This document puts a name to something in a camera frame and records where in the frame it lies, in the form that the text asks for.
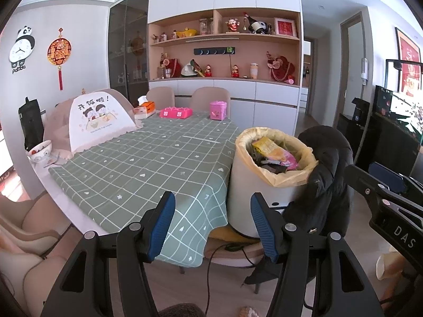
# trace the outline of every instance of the red framed picture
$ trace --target red framed picture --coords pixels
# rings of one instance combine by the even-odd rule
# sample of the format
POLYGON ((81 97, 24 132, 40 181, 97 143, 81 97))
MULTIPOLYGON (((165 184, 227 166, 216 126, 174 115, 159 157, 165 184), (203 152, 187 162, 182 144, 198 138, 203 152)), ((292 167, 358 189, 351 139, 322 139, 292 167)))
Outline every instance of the red framed picture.
POLYGON ((297 38, 295 20, 274 18, 274 31, 277 35, 291 36, 297 38))
MULTIPOLYGON (((398 41, 398 58, 406 61, 421 62, 420 48, 395 27, 398 41)), ((414 97, 422 89, 420 66, 403 64, 399 71, 398 92, 414 97)))

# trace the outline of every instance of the beige slipper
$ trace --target beige slipper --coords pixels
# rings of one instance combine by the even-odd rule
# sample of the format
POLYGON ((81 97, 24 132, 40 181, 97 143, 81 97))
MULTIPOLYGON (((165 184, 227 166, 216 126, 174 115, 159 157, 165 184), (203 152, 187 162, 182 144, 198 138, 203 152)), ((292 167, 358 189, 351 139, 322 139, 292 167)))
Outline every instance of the beige slipper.
POLYGON ((251 306, 244 306, 241 308, 238 317, 260 317, 259 313, 251 306))

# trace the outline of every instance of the green checkered tablecloth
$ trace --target green checkered tablecloth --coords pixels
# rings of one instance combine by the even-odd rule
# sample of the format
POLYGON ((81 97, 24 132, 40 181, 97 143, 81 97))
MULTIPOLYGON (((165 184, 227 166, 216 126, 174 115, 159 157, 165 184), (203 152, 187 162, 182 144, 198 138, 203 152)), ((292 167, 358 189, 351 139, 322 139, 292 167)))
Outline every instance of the green checkered tablecloth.
POLYGON ((199 266, 210 231, 227 224, 226 192, 240 131, 207 113, 151 116, 142 129, 77 153, 49 172, 105 231, 118 232, 154 208, 166 190, 176 211, 160 260, 199 266))

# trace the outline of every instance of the pink toy box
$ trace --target pink toy box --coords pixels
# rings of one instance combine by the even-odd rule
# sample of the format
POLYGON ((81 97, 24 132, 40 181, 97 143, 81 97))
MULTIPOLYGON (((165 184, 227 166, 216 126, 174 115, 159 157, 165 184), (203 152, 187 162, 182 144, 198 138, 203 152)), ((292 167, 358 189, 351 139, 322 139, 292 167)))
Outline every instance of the pink toy box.
POLYGON ((210 103, 210 119, 224 120, 226 118, 226 102, 213 101, 210 103))
POLYGON ((160 118, 187 119, 192 116, 192 109, 187 107, 166 107, 160 111, 160 118))

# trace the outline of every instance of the white trash can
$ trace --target white trash can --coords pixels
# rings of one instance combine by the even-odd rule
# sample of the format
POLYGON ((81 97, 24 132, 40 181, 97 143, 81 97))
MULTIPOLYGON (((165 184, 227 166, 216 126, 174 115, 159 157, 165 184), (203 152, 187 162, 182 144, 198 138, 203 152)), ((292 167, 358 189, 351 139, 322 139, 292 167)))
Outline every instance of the white trash can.
POLYGON ((227 202, 228 222, 240 234, 259 238, 250 211, 251 196, 260 192, 269 206, 287 206, 304 191, 308 176, 317 161, 312 149, 299 139, 269 128, 245 130, 236 139, 235 146, 227 202), (252 147, 251 143, 264 136, 287 149, 297 160, 298 169, 273 174, 259 168, 251 158, 248 148, 252 147))

